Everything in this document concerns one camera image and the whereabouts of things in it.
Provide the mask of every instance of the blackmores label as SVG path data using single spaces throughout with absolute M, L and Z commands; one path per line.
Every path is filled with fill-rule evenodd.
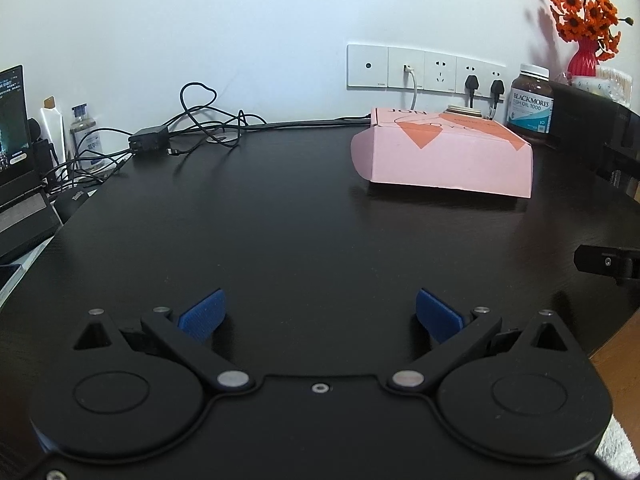
M 553 108 L 551 97 L 513 89 L 507 121 L 532 132 L 548 134 Z

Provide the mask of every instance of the white fabric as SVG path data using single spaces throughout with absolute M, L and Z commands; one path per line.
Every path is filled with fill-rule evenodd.
M 613 416 L 598 446 L 596 456 L 622 478 L 633 479 L 640 475 L 640 465 L 631 442 Z

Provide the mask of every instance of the laptop screen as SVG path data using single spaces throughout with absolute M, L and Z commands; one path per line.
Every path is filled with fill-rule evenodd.
M 22 67 L 0 72 L 0 186 L 34 170 Z

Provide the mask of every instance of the wall socket panel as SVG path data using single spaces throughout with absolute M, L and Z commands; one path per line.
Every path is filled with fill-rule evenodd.
M 389 47 L 389 88 L 414 89 L 411 74 L 404 71 L 404 66 L 414 69 L 415 85 L 418 90 L 424 89 L 424 51 L 412 48 Z
M 465 82 L 471 74 L 478 78 L 476 97 L 491 97 L 495 79 L 502 80 L 505 90 L 509 87 L 506 67 L 501 64 L 428 50 L 361 44 L 347 46 L 347 86 L 412 90 L 413 80 L 404 72 L 406 64 L 414 69 L 418 90 L 468 94 Z
M 436 92 L 456 91 L 456 56 L 424 53 L 424 89 Z

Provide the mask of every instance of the red vase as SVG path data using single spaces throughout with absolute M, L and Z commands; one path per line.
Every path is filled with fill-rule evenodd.
M 597 41 L 587 39 L 578 40 L 578 52 L 571 58 L 567 72 L 571 75 L 595 77 L 596 65 L 599 64 L 596 59 L 597 49 Z

